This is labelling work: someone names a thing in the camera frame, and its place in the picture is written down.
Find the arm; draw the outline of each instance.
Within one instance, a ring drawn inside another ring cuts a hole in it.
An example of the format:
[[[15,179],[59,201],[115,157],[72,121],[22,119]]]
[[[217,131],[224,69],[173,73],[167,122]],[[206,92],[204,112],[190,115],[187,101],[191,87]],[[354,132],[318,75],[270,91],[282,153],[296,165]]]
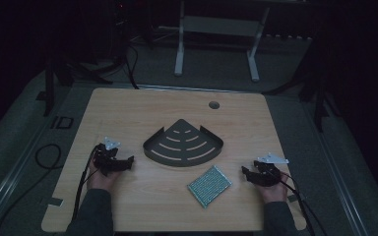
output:
[[[287,181],[287,176],[282,175],[282,181]],[[286,203],[287,187],[281,183],[262,187],[256,185],[263,197],[264,205],[264,234],[266,236],[296,236],[298,235],[294,225],[293,216]]]
[[[112,236],[111,190],[121,172],[112,172],[104,176],[95,168],[93,160],[89,173],[88,191],[78,216],[69,224],[66,235]]]

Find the light wood table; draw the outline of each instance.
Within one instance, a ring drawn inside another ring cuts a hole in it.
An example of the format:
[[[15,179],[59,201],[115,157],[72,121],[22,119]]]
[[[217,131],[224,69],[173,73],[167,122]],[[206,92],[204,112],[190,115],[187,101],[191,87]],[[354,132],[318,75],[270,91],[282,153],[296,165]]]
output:
[[[211,101],[219,109],[209,106]],[[223,140],[220,155],[192,167],[170,167],[144,155],[143,143],[178,119],[204,126]],[[53,193],[61,206],[48,206],[42,229],[65,231],[70,223],[79,180],[89,155],[104,137],[119,141],[117,157],[135,156],[112,195],[115,231],[257,231],[263,228],[263,203],[241,166],[268,152],[284,156],[261,94],[189,90],[97,88],[72,144]],[[232,182],[203,208],[187,185],[216,165]],[[288,166],[277,167],[289,172]],[[296,227],[306,226],[297,202],[289,203]]]

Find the sleeve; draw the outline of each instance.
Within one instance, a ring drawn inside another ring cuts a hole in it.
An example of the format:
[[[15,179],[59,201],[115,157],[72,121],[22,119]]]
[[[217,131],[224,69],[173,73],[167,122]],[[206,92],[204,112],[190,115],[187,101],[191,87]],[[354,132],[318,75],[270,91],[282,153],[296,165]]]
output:
[[[111,196],[101,189],[89,189],[78,216],[67,227],[68,236],[112,236]]]
[[[293,216],[285,202],[273,202],[264,205],[265,236],[297,236]]]

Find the green textured pad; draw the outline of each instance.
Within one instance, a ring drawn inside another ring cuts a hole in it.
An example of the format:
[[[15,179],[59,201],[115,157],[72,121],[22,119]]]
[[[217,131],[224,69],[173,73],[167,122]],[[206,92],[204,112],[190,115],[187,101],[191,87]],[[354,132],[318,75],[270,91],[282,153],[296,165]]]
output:
[[[214,165],[205,174],[188,185],[189,190],[206,208],[220,193],[231,186],[231,182]]]

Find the dark background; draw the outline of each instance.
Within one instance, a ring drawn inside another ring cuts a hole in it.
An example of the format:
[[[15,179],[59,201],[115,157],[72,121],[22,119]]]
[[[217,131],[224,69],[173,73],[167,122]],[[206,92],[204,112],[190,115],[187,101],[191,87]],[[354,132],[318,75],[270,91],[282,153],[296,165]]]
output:
[[[137,6],[130,18],[143,32],[147,24],[178,26],[178,1],[123,2]],[[84,3],[0,1],[0,119],[25,85],[44,69],[56,46],[72,48],[73,43],[83,53],[75,55],[84,60],[100,52],[94,34],[87,34],[90,23],[81,14],[89,8]],[[330,11],[303,4],[275,5],[265,33],[314,38],[318,59],[330,75],[327,91],[334,96],[378,183],[378,1],[342,1],[338,6],[332,5]]]

